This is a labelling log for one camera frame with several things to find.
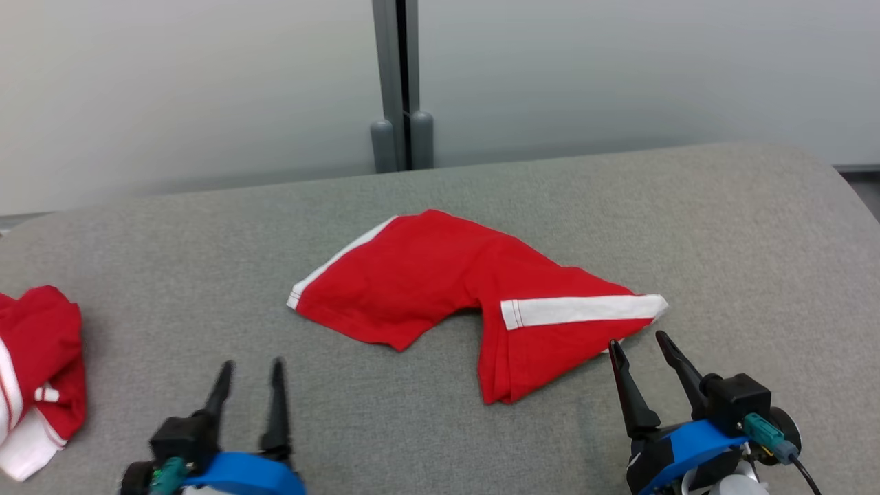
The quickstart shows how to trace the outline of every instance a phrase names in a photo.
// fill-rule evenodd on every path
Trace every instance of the black cable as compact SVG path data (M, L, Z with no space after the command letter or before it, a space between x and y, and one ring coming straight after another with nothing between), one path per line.
M801 464L801 462L797 459L797 457L795 457L795 455L792 454L788 458L792 461L792 463L795 464L795 466L797 467L797 470L801 471L801 474L803 475L803 479L807 480L807 484L813 490L813 493L815 493L816 495L822 495L822 492L819 490L819 487L816 486L816 482L813 481L813 477L810 476L810 472L803 466L803 464Z

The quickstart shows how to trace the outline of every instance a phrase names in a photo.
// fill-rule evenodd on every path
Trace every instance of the red garment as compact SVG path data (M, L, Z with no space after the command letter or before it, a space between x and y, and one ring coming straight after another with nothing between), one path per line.
M85 420L79 307L58 289L0 294L0 469L23 481Z
M398 351L453 312L480 307L486 403L521 399L667 307L659 295L635 295L559 266L515 237L434 210L364 234L294 285L287 304Z

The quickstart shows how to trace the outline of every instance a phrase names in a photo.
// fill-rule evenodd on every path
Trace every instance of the green connector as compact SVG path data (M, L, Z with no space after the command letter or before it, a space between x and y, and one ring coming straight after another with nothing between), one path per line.
M790 464L792 457L796 459L799 455L795 444L785 440L785 434L780 432L779 428L755 413L749 414L743 420L743 433L753 442L772 452L782 464Z
M187 479L188 474L187 463L180 457L172 457L165 461L162 469L153 473L150 495L173 495Z

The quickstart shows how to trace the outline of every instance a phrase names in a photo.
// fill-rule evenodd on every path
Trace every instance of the white wall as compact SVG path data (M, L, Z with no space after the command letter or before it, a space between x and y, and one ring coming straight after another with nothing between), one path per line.
M738 139L880 163L877 0L419 2L437 166Z
M0 216L374 171L364 0L0 0Z

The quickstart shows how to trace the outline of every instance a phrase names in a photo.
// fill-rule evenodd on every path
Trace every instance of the gray cushion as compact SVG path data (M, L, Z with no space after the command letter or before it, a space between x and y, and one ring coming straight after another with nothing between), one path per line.
M652 336L703 372L746 372L800 425L826 493L880 484L880 226L799 151L720 144L283 184L111 204L0 240L0 292L54 284L84 315L90 415L68 448L0 492L111 493L163 418L202 405L237 362L222 433L254 450L268 371L288 364L310 493L622 493L629 442L608 358L514 405L485 406L477 314L412 348L293 313L290 287L394 214L437 208L513 234L670 311L624 347L666 423L688 419ZM759 472L805 493L794 468Z

